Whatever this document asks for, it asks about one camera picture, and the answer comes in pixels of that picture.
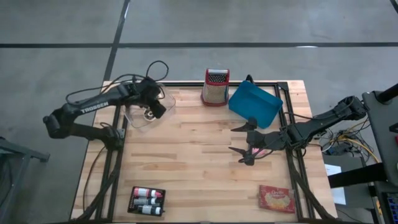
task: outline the black cable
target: black cable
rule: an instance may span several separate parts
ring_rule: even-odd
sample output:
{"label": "black cable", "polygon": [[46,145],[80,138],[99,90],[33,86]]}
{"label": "black cable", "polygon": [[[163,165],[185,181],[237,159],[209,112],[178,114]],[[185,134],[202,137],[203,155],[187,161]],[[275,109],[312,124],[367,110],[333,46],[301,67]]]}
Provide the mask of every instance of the black cable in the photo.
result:
{"label": "black cable", "polygon": [[332,138],[333,139],[333,137],[335,137],[335,135],[333,134],[333,131],[331,131],[331,129],[330,128],[328,128],[328,130],[330,131],[330,133],[331,133],[331,137],[330,138]]}
{"label": "black cable", "polygon": [[10,194],[12,186],[14,185],[14,183],[13,183],[14,181],[12,180],[11,163],[9,161],[9,158],[6,159],[6,162],[7,162],[7,165],[8,165],[8,175],[9,175],[9,179],[10,179],[10,187],[7,190],[6,196],[4,196],[4,198],[0,202],[0,208],[2,207],[2,205],[4,204],[6,199],[8,198],[8,195]]}
{"label": "black cable", "polygon": [[321,150],[323,150],[323,146],[321,146],[321,145],[319,145],[319,144],[308,143],[308,145],[319,146],[319,147],[321,147]]}
{"label": "black cable", "polygon": [[[137,77],[139,77],[140,79],[151,78],[151,77],[148,75],[148,73],[149,73],[149,70],[150,70],[151,66],[153,66],[153,65],[156,64],[156,63],[162,63],[162,64],[164,64],[164,65],[166,66],[166,73],[165,73],[165,75],[164,75],[162,78],[158,79],[158,80],[154,80],[155,82],[161,81],[161,80],[165,79],[165,78],[167,77],[167,75],[169,74],[169,66],[168,66],[165,62],[163,62],[163,61],[161,61],[161,60],[157,60],[157,61],[155,61],[155,62],[152,62],[152,63],[148,66],[145,76],[137,75],[137,74],[124,74],[124,75],[121,75],[121,76],[117,77],[115,80],[113,80],[113,81],[112,81],[110,84],[108,84],[108,85],[99,86],[99,87],[95,87],[95,88],[87,88],[87,89],[84,89],[84,90],[78,90],[78,91],[74,91],[74,92],[72,92],[72,93],[69,93],[69,94],[65,97],[65,101],[66,101],[69,105],[79,106],[79,105],[81,105],[81,104],[83,104],[83,103],[88,103],[88,102],[91,102],[91,101],[95,100],[97,97],[99,97],[99,96],[102,95],[104,92],[106,92],[106,91],[110,88],[110,86],[112,86],[113,84],[124,83],[124,82],[133,82],[133,83],[135,83],[135,82],[137,81]],[[131,77],[131,79],[130,79],[130,80],[121,80],[121,81],[119,82],[119,80],[120,80],[121,78],[123,78],[123,77]],[[82,93],[82,92],[84,92],[84,91],[97,90],[97,89],[101,89],[101,88],[104,88],[104,89],[103,89],[98,95],[92,96],[91,98],[86,99],[86,100],[84,100],[84,101],[71,102],[71,101],[69,100],[69,97],[70,97],[70,96],[75,95],[75,94],[77,94],[77,93]],[[164,98],[164,91],[163,91],[163,88],[161,88],[161,87],[159,87],[159,88],[162,90],[163,98]]]}
{"label": "black cable", "polygon": [[370,145],[365,141],[365,139],[362,137],[362,134],[361,134],[360,132],[358,133],[358,135],[360,136],[360,138],[358,138],[359,141],[360,141],[362,144],[364,144],[365,146],[367,146],[371,152],[374,152],[373,147],[370,146]]}
{"label": "black cable", "polygon": [[368,120],[369,120],[369,117],[366,118],[365,122],[362,124],[362,126],[361,126],[358,130],[349,131],[348,133],[357,135],[357,134],[358,134],[359,132],[361,132],[362,130],[365,130],[366,128],[368,128],[368,127],[371,125],[371,124],[369,123],[366,127],[364,127],[365,124],[366,124],[366,122],[367,122]]}
{"label": "black cable", "polygon": [[103,128],[105,128],[107,126],[110,127],[118,135],[118,138],[121,139],[119,131],[116,128],[114,128],[112,125],[110,125],[106,122],[100,122],[99,125],[101,125],[101,127],[103,127]]}
{"label": "black cable", "polygon": [[[113,80],[113,81],[112,81],[110,84],[108,84],[108,85],[99,86],[99,87],[95,87],[95,88],[87,88],[87,89],[84,89],[84,90],[78,90],[78,91],[74,91],[74,92],[72,92],[72,93],[69,93],[69,94],[65,97],[65,101],[66,101],[69,105],[74,105],[74,106],[79,106],[79,105],[81,105],[81,104],[83,104],[83,103],[88,103],[88,102],[90,102],[90,101],[93,101],[93,100],[95,100],[97,97],[99,97],[100,95],[102,95],[104,92],[106,92],[106,91],[111,87],[111,85],[113,85],[113,84],[115,84],[115,83],[124,83],[124,82],[132,81],[132,79],[131,79],[131,80],[122,80],[122,81],[118,82],[118,81],[119,81],[121,78],[123,78],[123,77],[132,77],[132,79],[133,79],[134,77],[145,78],[145,77],[143,77],[142,75],[124,74],[124,75],[121,75],[121,76],[117,77],[115,80]],[[97,89],[100,89],[100,88],[104,88],[104,89],[103,89],[98,95],[92,96],[91,98],[86,99],[86,100],[84,100],[84,101],[71,102],[71,101],[69,100],[69,97],[70,97],[70,96],[75,95],[75,94],[77,94],[77,93],[82,93],[82,92],[84,92],[84,91],[90,91],[90,90],[97,90]]]}
{"label": "black cable", "polygon": [[304,149],[304,153],[302,154],[302,157],[304,157],[306,155],[306,153],[307,153],[307,148],[305,147],[303,149]]}
{"label": "black cable", "polygon": [[346,215],[348,218],[350,218],[350,219],[352,219],[352,220],[354,220],[354,221],[357,221],[357,222],[363,223],[363,222],[361,222],[361,221],[357,220],[356,218],[353,218],[353,217],[349,216],[347,213],[345,213],[345,212],[341,211],[340,209],[337,209],[337,208],[336,208],[336,210],[337,210],[337,211],[339,211],[339,212],[341,212],[341,213],[343,213],[343,214],[345,214],[345,215]]}
{"label": "black cable", "polygon": [[264,154],[264,155],[262,155],[260,157],[254,158],[254,159],[262,159],[264,157],[267,157],[267,156],[271,155],[273,152],[274,152],[274,150],[271,150],[271,152],[268,152],[268,153],[266,153],[266,154]]}
{"label": "black cable", "polygon": [[90,177],[91,177],[91,173],[93,172],[94,165],[97,162],[98,158],[100,158],[100,155],[101,155],[101,153],[103,152],[104,149],[105,149],[105,146],[102,147],[102,149],[99,151],[98,155],[95,157],[95,159],[93,161],[93,164],[90,167],[90,171],[88,172],[85,188],[83,189],[83,212],[85,212],[85,210],[86,210],[85,198],[86,198],[86,190],[87,190],[88,182],[90,181]]}
{"label": "black cable", "polygon": [[[345,107],[344,107],[343,109],[341,109],[340,111],[335,112],[335,114],[340,113],[340,112],[342,112],[343,110],[349,108],[349,106],[351,106],[353,103],[354,103],[354,98],[353,98],[353,100],[351,100],[351,102],[350,102],[347,106],[345,106]],[[303,116],[303,115],[299,115],[299,114],[295,114],[295,113],[290,113],[290,112],[284,112],[284,114],[291,114],[291,115],[294,115],[294,116],[298,116],[299,118],[305,118],[305,119],[311,119],[311,120],[320,120],[320,119],[326,119],[326,118],[330,118],[330,117],[332,117],[332,116],[335,116],[335,114],[331,114],[331,115],[326,116],[326,117],[324,117],[324,118],[310,118],[310,117],[307,117],[307,116]]]}
{"label": "black cable", "polygon": [[169,66],[168,66],[164,61],[156,60],[156,61],[152,62],[152,63],[148,66],[148,68],[147,68],[147,72],[146,72],[146,74],[145,74],[145,77],[149,77],[149,76],[148,76],[149,70],[150,70],[151,66],[153,66],[153,65],[156,64],[156,63],[162,63],[162,64],[164,64],[164,66],[166,66],[166,73],[165,73],[165,75],[164,75],[162,78],[160,78],[160,79],[158,79],[158,80],[155,80],[155,82],[159,82],[159,81],[162,81],[163,79],[165,79],[165,78],[167,77],[167,75],[169,74]]}

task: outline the white label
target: white label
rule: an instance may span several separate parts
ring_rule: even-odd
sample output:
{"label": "white label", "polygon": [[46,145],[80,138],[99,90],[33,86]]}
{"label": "white label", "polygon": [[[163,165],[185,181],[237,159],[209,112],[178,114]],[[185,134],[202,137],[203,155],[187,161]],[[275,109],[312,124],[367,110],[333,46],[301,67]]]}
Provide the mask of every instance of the white label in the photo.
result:
{"label": "white label", "polygon": [[146,197],[147,195],[148,189],[138,189],[138,196],[143,196]]}
{"label": "white label", "polygon": [[134,204],[135,205],[146,205],[147,198],[136,198],[136,199],[134,199]]}
{"label": "white label", "polygon": [[151,205],[143,205],[142,206],[142,213],[150,215],[150,210],[152,209]]}
{"label": "white label", "polygon": [[84,113],[87,113],[87,112],[90,112],[90,111],[93,111],[93,110],[97,110],[97,109],[103,108],[103,107],[108,106],[108,105],[109,105],[108,102],[100,103],[100,104],[97,104],[97,105],[94,105],[94,106],[91,106],[91,107],[88,107],[88,108],[84,108],[84,109],[82,109],[80,111],[84,114]]}

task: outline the clear plastic container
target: clear plastic container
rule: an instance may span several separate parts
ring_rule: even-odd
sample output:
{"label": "clear plastic container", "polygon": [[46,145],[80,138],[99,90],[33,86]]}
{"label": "clear plastic container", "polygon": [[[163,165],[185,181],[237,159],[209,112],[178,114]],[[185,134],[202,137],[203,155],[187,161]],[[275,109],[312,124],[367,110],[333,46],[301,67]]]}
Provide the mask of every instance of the clear plastic container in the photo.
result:
{"label": "clear plastic container", "polygon": [[140,131],[148,131],[174,114],[175,98],[163,84],[159,84],[159,86],[163,92],[159,94],[158,100],[166,108],[165,113],[161,118],[157,119],[153,116],[149,108],[140,108],[135,105],[124,108],[124,115],[132,127]]}

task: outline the white paper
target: white paper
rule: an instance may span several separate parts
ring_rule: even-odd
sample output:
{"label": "white paper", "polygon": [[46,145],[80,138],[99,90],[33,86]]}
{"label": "white paper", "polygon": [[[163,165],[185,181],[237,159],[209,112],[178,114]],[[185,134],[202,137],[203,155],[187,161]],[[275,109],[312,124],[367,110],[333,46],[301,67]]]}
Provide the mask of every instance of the white paper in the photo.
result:
{"label": "white paper", "polygon": [[[329,175],[339,174],[341,173],[340,166],[333,166],[325,164],[326,173]],[[340,205],[346,204],[346,197],[344,194],[344,187],[337,187],[331,190],[331,194],[333,195],[333,201]]]}

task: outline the chip bag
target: chip bag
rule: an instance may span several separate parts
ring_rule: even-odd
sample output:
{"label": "chip bag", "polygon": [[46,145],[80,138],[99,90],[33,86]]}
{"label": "chip bag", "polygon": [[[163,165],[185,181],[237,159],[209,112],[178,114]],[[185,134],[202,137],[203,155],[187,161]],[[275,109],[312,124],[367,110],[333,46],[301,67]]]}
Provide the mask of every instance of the chip bag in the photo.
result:
{"label": "chip bag", "polygon": [[285,188],[260,185],[259,207],[286,213],[294,213],[294,191]]}

